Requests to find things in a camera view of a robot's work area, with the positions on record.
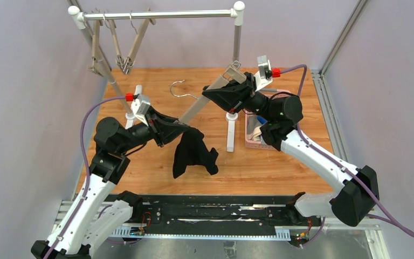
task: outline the metal floor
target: metal floor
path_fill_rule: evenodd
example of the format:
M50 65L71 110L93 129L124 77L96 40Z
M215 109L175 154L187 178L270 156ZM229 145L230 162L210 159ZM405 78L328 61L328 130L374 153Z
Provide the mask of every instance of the metal floor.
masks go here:
M372 258L363 230L328 230L303 250L285 241L237 241L235 253L231 241L178 240L147 238L123 246L105 242L95 259L256 259L256 258Z

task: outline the black cloth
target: black cloth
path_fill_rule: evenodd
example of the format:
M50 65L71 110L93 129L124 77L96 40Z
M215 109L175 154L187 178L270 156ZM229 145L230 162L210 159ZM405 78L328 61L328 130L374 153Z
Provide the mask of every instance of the black cloth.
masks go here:
M218 152L214 148L208 151L202 141L203 138L204 134L193 127L183 133L182 139L175 149L174 166L172 167L174 179L182 175L187 166L194 165L205 166L210 175L218 173L218 167L215 165Z

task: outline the white wall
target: white wall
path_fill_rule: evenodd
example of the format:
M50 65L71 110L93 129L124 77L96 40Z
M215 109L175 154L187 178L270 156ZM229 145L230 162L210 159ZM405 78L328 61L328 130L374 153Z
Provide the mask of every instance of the white wall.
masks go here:
M81 120L104 93L67 7L0 1L0 259L31 258L50 233L78 179Z
M350 160L414 230L414 1L370 1L326 78ZM413 238L382 229L391 258L414 258Z
M80 1L87 12L230 9L235 0ZM357 0L243 0L240 61L256 67L266 54L274 66L306 63L319 69L337 40ZM133 21L139 28L140 20ZM129 21L118 21L117 32L126 56L135 37ZM101 44L111 63L115 50L110 30L103 26ZM231 18L160 19L150 25L137 54L136 67L225 67L232 59L234 21Z

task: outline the pink basket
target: pink basket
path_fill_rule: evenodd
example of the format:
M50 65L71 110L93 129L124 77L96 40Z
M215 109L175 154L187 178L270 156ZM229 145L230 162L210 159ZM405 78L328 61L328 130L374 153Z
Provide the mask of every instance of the pink basket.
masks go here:
M272 95L278 93L278 92L289 92L291 93L289 90L280 90L277 89L275 90L271 90L271 91L263 91L261 90L262 93L267 96L267 97L271 97ZM260 141L253 141L253 140L248 140L247 139L247 125L249 124L249 116L251 114L245 114L245 147L247 148L258 148L258 149L275 149L273 146L269 146L266 144L261 144Z

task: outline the wooden surface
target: wooden surface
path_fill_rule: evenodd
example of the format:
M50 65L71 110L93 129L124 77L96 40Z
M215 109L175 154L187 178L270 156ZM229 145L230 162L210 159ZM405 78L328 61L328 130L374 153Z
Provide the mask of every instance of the wooden surface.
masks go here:
M242 69L255 73L256 69ZM130 75L114 70L116 81L124 93L134 92L135 85L143 85L143 93L159 112L180 117L194 102L194 98L175 98L169 93L169 85L185 79L185 83L174 87L177 94L191 93L199 96L202 87L211 84L221 73L219 69L133 69ZM290 72L275 78L269 88L286 89L297 93L302 70ZM115 96L110 85L105 98ZM304 119L302 130L319 145L331 151L329 136L321 113L315 87L307 73L302 90ZM119 101L112 101L100 107L98 121L112 116L122 125L126 124L125 111ZM236 123L235 150L226 152L227 122L225 112L210 102L191 121L191 126L205 134L207 148L214 147L218 153L218 174L210 174L201 166L189 166L187 171L173 179L172 165L175 148L180 137L163 148L154 141L130 156L131 163L114 189L114 193L128 190L138 194L240 194L240 195L294 195L301 191L323 193L331 191L318 175L297 159L275 150L245 148L245 118L240 112ZM95 143L91 141L88 159L94 155ZM78 190L85 177L83 169Z

